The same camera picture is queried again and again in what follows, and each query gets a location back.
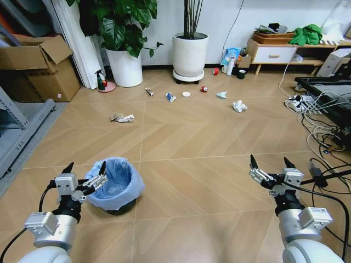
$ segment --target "red can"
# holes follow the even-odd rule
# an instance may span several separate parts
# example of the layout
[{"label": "red can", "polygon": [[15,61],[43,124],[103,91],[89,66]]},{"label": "red can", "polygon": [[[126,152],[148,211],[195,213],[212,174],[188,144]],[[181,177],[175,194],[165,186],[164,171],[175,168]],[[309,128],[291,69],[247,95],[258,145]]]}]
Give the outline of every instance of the red can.
[{"label": "red can", "polygon": [[208,92],[208,88],[207,88],[206,86],[202,86],[202,87],[201,87],[201,91],[202,91],[202,92]]},{"label": "red can", "polygon": [[217,67],[215,67],[215,68],[213,69],[213,71],[212,71],[212,73],[213,73],[214,75],[217,75],[218,72],[219,72],[219,68],[217,68]]}]

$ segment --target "white drawer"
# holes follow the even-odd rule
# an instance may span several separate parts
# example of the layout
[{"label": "white drawer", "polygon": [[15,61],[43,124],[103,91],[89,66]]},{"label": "white drawer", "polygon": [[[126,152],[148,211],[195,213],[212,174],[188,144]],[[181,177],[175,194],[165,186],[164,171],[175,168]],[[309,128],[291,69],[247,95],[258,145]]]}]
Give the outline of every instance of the white drawer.
[{"label": "white drawer", "polygon": [[258,47],[254,63],[289,63],[296,48]]}]

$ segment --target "wicker basket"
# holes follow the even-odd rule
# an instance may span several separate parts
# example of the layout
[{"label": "wicker basket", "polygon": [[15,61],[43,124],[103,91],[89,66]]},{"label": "wicker basket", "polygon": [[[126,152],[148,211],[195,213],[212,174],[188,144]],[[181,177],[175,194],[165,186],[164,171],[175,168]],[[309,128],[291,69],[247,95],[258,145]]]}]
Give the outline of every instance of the wicker basket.
[{"label": "wicker basket", "polygon": [[252,35],[253,40],[255,40],[256,42],[260,43],[260,44],[287,44],[291,39],[291,38],[265,38],[265,37],[261,37],[257,34],[253,34]]},{"label": "wicker basket", "polygon": [[264,38],[293,38],[295,35],[295,32],[288,32],[286,34],[264,34],[258,31],[254,31],[254,34],[257,34],[260,37],[264,37]]}]

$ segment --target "wooden floor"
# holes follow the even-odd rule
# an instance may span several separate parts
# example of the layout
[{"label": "wooden floor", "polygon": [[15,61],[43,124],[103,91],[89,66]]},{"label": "wooden floor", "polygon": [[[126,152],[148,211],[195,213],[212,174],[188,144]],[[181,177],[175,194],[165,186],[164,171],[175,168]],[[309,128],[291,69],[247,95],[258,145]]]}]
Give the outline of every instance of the wooden floor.
[{"label": "wooden floor", "polygon": [[[296,76],[303,75],[287,74],[287,92]],[[282,262],[274,202],[248,176],[253,153],[267,172],[279,172],[286,156],[310,177],[308,160],[314,155],[305,142],[308,133],[282,104],[281,77],[262,72],[239,80],[206,70],[199,85],[178,85],[170,71],[153,70],[144,71],[144,82],[134,88],[107,94],[81,89],[1,198],[0,249],[37,210],[49,180],[65,165],[75,162],[74,172],[82,178],[95,161],[124,156],[140,171],[145,191],[122,216],[85,203],[71,252],[74,262]],[[208,93],[200,92],[202,85]],[[153,98],[145,87],[154,91]],[[183,91],[191,96],[182,97]],[[228,99],[216,97],[222,91],[228,91]],[[166,92],[176,101],[168,102]],[[238,99],[248,106],[246,112],[233,110]],[[135,121],[110,123],[113,112],[134,114]],[[347,153],[338,156],[351,159]],[[329,189],[347,190],[337,179]],[[311,205],[310,195],[301,197]],[[51,190],[44,210],[55,209],[56,198]],[[342,198],[351,204],[348,195]],[[341,208],[323,198],[315,201],[332,213],[330,228],[342,237]],[[326,231],[323,241],[341,254],[341,242]],[[5,261],[19,260],[34,249],[32,242],[27,231]]]}]

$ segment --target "white flower pot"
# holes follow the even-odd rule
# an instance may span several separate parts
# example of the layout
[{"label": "white flower pot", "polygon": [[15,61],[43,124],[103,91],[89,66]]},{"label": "white flower pot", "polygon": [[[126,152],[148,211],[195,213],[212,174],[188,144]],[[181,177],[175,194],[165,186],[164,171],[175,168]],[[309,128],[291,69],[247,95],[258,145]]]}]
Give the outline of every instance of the white flower pot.
[{"label": "white flower pot", "polygon": [[173,36],[173,67],[182,77],[197,77],[205,66],[208,35],[195,33],[199,39],[178,38],[183,35],[178,33]]},{"label": "white flower pot", "polygon": [[120,87],[133,87],[143,82],[141,56],[135,58],[127,51],[106,50],[115,82]]}]

